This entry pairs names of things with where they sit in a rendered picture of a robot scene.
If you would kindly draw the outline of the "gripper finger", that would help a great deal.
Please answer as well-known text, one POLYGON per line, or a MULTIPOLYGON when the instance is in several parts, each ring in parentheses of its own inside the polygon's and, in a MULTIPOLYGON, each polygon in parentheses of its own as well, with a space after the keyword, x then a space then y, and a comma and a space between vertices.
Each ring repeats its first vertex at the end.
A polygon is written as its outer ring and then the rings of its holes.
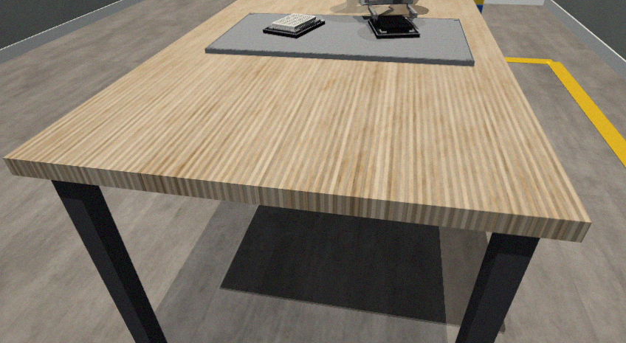
POLYGON ((411 7, 411 0, 393 0, 393 4, 407 4, 409 16, 412 19, 417 18, 418 13, 411 7))
POLYGON ((378 14, 376 12, 376 10, 374 10, 372 8, 372 5, 376 5, 377 4, 384 4, 384 0, 368 0, 368 10, 371 13, 371 17, 372 19, 375 19, 376 21, 378 20, 378 14))

